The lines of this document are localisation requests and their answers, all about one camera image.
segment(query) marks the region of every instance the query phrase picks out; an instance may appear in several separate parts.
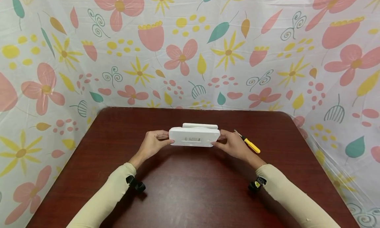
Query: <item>hand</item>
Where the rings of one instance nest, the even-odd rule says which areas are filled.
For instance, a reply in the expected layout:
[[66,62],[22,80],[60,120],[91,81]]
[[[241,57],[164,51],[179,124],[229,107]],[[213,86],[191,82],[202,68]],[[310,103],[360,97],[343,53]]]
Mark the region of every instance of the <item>hand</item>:
[[145,134],[145,138],[142,141],[140,149],[129,162],[137,170],[145,160],[155,155],[162,147],[174,143],[173,140],[168,140],[168,138],[169,133],[167,131],[148,131]]

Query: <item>wooden table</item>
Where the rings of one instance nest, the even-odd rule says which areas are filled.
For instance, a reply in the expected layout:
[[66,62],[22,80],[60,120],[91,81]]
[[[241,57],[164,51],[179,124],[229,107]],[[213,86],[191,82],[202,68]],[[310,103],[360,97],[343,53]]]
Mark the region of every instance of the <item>wooden table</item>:
[[[28,227],[65,227],[149,130],[184,122],[237,129],[342,227],[358,227],[292,119],[280,112],[107,108],[100,112]],[[299,227],[261,190],[248,191],[255,172],[217,148],[167,146],[146,161],[102,227]]]

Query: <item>white device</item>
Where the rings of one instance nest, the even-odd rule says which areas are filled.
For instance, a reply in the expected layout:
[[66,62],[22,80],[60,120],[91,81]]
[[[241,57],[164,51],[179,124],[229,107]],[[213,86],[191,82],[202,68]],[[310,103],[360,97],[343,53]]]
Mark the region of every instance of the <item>white device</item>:
[[172,146],[211,147],[211,142],[218,140],[218,125],[183,123],[182,127],[169,130],[169,139],[174,140]]

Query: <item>yellow leaf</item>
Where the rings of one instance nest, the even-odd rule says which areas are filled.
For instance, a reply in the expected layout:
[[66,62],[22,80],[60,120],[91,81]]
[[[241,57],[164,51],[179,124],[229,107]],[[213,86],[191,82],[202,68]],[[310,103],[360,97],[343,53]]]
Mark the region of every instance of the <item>yellow leaf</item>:
[[75,149],[75,141],[72,140],[72,139],[65,139],[65,140],[62,140],[62,143],[66,146],[67,149],[69,150],[73,150]]
[[165,91],[165,93],[164,93],[164,99],[165,99],[165,103],[167,103],[167,105],[172,105],[172,103],[173,103],[173,99],[172,99],[172,97],[170,97],[170,95],[168,95],[168,93],[166,93],[166,91]]
[[202,75],[202,78],[203,78],[203,74],[206,72],[206,68],[207,68],[206,61],[203,58],[202,54],[200,53],[199,59],[198,59],[198,73]]
[[50,17],[50,23],[51,23],[51,25],[56,30],[60,31],[61,33],[65,34],[65,35],[67,35],[65,29],[62,26],[62,24],[56,18]]
[[45,131],[46,129],[50,128],[51,125],[44,123],[44,122],[39,122],[36,125],[37,130],[39,131]]
[[156,75],[158,75],[158,76],[160,76],[162,78],[165,78],[164,73],[162,73],[162,71],[160,71],[160,70],[156,70]]

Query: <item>beige long sleeve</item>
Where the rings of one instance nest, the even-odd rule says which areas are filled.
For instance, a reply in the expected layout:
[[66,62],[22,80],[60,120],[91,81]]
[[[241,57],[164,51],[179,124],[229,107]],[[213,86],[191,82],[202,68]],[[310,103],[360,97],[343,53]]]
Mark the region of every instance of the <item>beige long sleeve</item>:
[[302,228],[340,227],[315,201],[273,165],[263,165],[256,170],[256,174],[267,180],[264,189],[295,218]]
[[130,175],[136,175],[136,169],[130,163],[125,163],[112,172],[67,228],[98,228],[128,190],[129,185],[125,179]]

